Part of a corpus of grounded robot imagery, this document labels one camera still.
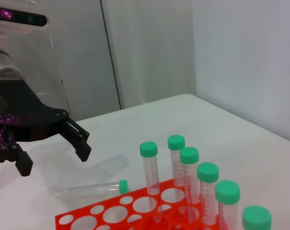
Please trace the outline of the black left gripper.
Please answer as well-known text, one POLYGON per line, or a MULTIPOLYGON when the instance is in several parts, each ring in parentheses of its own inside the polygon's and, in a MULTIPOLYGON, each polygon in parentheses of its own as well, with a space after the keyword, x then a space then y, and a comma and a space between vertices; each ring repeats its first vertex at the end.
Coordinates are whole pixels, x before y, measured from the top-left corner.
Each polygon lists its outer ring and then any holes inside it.
POLYGON ((0 80, 0 163, 15 162, 20 175, 30 175, 33 161, 19 142, 60 134, 82 162, 88 160, 89 132, 73 121, 66 110, 45 105, 24 80, 0 80))

